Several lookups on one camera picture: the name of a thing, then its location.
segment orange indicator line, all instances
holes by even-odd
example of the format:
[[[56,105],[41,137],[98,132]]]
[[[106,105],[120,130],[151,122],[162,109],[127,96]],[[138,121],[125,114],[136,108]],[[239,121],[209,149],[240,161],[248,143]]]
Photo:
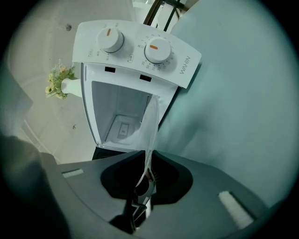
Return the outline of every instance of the orange indicator line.
[[[149,47],[158,50],[158,47],[156,47],[156,46],[149,45]]]

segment dark opening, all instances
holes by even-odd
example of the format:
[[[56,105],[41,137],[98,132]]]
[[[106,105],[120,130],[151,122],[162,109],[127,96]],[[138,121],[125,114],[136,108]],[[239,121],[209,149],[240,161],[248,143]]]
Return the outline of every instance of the dark opening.
[[[146,81],[151,81],[151,77],[147,77],[147,76],[145,76],[145,75],[140,75],[140,78],[139,79],[141,79],[141,80],[146,80]]]
[[[105,71],[115,73],[115,68],[106,66],[106,67],[105,67]]]

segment washing machine lid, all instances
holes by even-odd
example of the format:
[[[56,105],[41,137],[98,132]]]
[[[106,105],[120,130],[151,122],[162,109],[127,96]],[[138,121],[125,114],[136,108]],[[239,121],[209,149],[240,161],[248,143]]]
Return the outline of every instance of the washing machine lid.
[[[156,95],[151,97],[151,100],[145,110],[142,123],[139,129],[139,141],[136,145],[136,150],[145,150],[144,172],[137,184],[142,181],[147,172],[150,163],[151,155],[156,146],[157,134],[159,125],[159,103]]]

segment yellow flower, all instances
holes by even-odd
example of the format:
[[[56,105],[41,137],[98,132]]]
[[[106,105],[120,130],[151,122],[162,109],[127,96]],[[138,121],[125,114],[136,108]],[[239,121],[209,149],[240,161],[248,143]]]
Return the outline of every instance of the yellow flower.
[[[60,89],[61,88],[61,82],[56,82],[54,86],[57,90]]]
[[[63,96],[61,96],[61,95],[59,95],[59,94],[56,94],[55,95],[57,98],[59,98],[59,99],[63,99]]]
[[[49,74],[49,82],[53,80],[53,74]]]
[[[52,91],[51,87],[47,86],[45,91],[46,91],[47,94],[49,94]]]
[[[65,71],[67,71],[67,67],[66,66],[62,66],[62,67],[60,67],[60,72],[61,73],[63,73],[63,72],[65,72]]]

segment light blue wall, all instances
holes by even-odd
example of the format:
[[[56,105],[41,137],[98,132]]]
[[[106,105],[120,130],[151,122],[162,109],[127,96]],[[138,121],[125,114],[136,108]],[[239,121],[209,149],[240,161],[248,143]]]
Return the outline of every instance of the light blue wall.
[[[299,164],[290,41],[266,8],[245,0],[200,0],[172,33],[202,53],[202,65],[165,117],[158,150],[220,168],[273,205]]]

